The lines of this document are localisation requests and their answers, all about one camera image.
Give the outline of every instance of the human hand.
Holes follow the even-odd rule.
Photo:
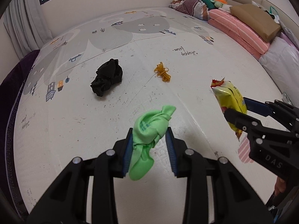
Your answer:
[[[286,182],[277,177],[277,180],[276,180],[276,183],[275,183],[275,186],[274,186],[274,194],[275,196],[277,196],[279,193],[283,193],[286,189]]]

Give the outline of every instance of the dark purple velvet fabric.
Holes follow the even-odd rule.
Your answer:
[[[5,131],[12,106],[23,82],[26,81],[38,53],[39,50],[34,50],[25,56],[0,85],[0,188],[13,208],[14,204],[8,187],[5,168]]]

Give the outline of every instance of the pink mattress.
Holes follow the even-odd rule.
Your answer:
[[[238,18],[219,9],[212,9],[209,14],[211,19],[241,37],[260,54],[264,54],[269,49],[270,43],[266,43],[255,31]]]
[[[250,44],[248,44],[244,39],[242,39],[240,36],[236,35],[234,32],[227,29],[225,26],[222,26],[218,22],[216,22],[213,19],[210,19],[208,21],[210,25],[213,27],[221,30],[222,32],[226,33],[229,37],[231,37],[233,40],[235,40],[237,43],[239,43],[244,49],[246,49],[255,59],[259,60],[261,57],[261,54],[257,52]]]

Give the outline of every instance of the knotted green fabric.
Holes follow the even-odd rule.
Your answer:
[[[162,110],[149,111],[140,116],[133,127],[133,153],[129,176],[132,180],[141,179],[153,166],[150,149],[164,136],[168,121],[176,110],[172,105],[164,105]]]

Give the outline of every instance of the crumpled black bag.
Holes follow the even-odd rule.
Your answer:
[[[121,82],[123,70],[118,64],[118,59],[110,59],[101,65],[96,71],[97,76],[91,83],[94,93],[102,97],[113,84]]]

